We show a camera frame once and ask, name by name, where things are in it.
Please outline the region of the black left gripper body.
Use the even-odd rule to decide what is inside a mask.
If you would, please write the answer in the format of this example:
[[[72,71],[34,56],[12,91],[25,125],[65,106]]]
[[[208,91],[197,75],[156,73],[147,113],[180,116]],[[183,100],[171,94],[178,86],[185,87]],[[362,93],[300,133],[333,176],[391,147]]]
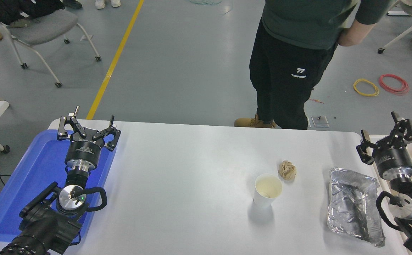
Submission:
[[[65,164],[73,168],[74,163],[82,161],[89,168],[96,168],[99,163],[102,147],[104,147],[104,139],[100,138],[94,141],[93,136],[82,138],[79,133],[72,133],[70,140]]]

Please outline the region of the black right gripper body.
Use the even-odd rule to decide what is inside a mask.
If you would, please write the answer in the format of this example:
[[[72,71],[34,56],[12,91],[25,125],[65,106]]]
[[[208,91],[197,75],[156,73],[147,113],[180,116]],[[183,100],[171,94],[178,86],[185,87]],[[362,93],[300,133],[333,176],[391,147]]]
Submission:
[[[378,174],[384,180],[412,177],[412,158],[404,140],[381,139],[373,149],[373,158]]]

